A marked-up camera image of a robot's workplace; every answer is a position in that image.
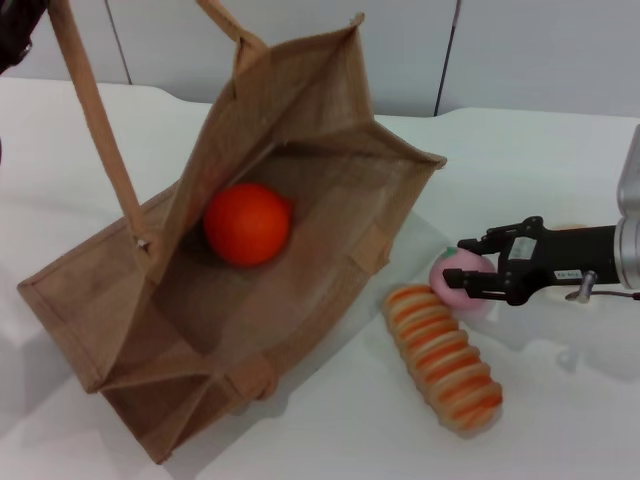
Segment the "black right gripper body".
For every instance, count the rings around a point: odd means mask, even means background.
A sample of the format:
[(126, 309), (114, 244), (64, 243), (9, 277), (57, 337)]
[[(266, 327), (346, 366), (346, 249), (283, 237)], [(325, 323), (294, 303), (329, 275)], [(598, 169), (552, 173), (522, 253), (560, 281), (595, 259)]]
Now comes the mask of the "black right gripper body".
[(520, 306), (544, 288), (578, 286), (588, 272), (598, 284), (618, 284), (614, 236), (613, 225), (569, 230), (529, 225), (509, 232), (499, 255), (506, 302)]

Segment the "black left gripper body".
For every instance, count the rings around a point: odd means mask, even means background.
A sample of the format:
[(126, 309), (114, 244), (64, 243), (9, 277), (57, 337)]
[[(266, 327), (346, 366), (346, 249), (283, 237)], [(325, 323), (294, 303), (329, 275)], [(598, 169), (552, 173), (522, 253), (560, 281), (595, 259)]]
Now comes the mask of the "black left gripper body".
[(19, 65), (30, 52), (31, 35), (47, 9), (47, 0), (1, 0), (2, 73)]

